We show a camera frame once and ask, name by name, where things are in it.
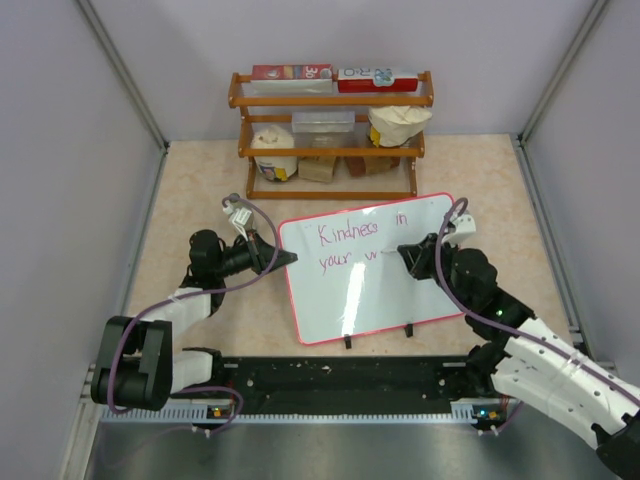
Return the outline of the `pink framed whiteboard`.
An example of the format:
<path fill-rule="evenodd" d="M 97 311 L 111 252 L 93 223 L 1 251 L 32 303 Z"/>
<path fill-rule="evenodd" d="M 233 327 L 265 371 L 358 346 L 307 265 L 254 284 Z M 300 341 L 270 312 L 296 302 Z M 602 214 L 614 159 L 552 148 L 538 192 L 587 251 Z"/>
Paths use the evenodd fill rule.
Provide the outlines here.
<path fill-rule="evenodd" d="M 452 203 L 437 193 L 282 222 L 281 246 L 298 255 L 285 273 L 299 341 L 315 345 L 459 315 L 434 280 L 415 280 L 400 255 L 380 253 L 437 232 Z"/>

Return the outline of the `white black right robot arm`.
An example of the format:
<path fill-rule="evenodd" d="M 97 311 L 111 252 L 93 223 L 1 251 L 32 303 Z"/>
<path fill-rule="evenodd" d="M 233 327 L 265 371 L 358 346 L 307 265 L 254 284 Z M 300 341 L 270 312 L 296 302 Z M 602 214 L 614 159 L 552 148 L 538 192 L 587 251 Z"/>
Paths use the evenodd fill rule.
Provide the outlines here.
<path fill-rule="evenodd" d="M 432 280 L 484 339 L 468 357 L 476 394 L 523 402 L 580 437 L 617 477 L 639 476 L 639 389 L 564 341 L 534 311 L 499 287 L 479 249 L 438 244 L 436 234 L 400 245 L 409 275 Z"/>

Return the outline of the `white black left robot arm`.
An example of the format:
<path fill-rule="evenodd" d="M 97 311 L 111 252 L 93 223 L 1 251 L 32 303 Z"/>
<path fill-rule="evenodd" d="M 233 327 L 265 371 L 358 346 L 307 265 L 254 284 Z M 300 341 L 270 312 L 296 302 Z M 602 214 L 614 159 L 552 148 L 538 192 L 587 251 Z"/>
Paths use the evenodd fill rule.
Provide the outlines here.
<path fill-rule="evenodd" d="M 114 316 L 107 321 L 90 387 L 95 403 L 117 412 L 158 411 L 172 394 L 191 387 L 209 397 L 220 394 L 227 374 L 214 364 L 218 352 L 188 347 L 176 353 L 174 342 L 219 310 L 230 290 L 228 277 L 246 270 L 261 276 L 298 256 L 267 243 L 255 230 L 237 236 L 230 246 L 214 231 L 200 230 L 189 239 L 189 260 L 179 288 L 141 319 Z"/>

